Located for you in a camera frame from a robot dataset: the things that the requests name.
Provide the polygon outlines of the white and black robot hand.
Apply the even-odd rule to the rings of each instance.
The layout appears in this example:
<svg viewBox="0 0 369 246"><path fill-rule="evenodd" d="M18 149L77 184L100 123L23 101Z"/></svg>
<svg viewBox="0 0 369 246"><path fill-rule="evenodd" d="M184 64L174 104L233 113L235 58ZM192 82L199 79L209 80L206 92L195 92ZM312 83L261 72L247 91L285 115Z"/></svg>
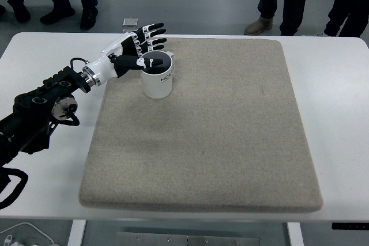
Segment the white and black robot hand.
<svg viewBox="0 0 369 246"><path fill-rule="evenodd" d="M163 23L150 24L126 32L109 44L100 56L83 67L81 76L90 87L100 86L111 78L119 78L129 70L150 69L162 65L160 58L144 58L144 54L162 50L166 38Z"/></svg>

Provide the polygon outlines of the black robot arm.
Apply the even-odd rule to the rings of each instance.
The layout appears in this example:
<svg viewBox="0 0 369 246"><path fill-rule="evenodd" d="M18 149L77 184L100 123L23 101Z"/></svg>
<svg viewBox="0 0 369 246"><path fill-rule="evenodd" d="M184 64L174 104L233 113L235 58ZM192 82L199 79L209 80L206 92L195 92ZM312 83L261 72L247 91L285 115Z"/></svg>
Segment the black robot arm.
<svg viewBox="0 0 369 246"><path fill-rule="evenodd" d="M5 168L19 152L33 154L47 149L50 136L59 124L78 126L77 102L73 92L81 89L85 93L99 79L89 68L79 73L67 66L43 81L42 86L15 97L13 112L1 120L1 190L11 182L12 176L20 178L14 190L1 201L1 208L10 206L21 194L28 175L15 168Z"/></svg>

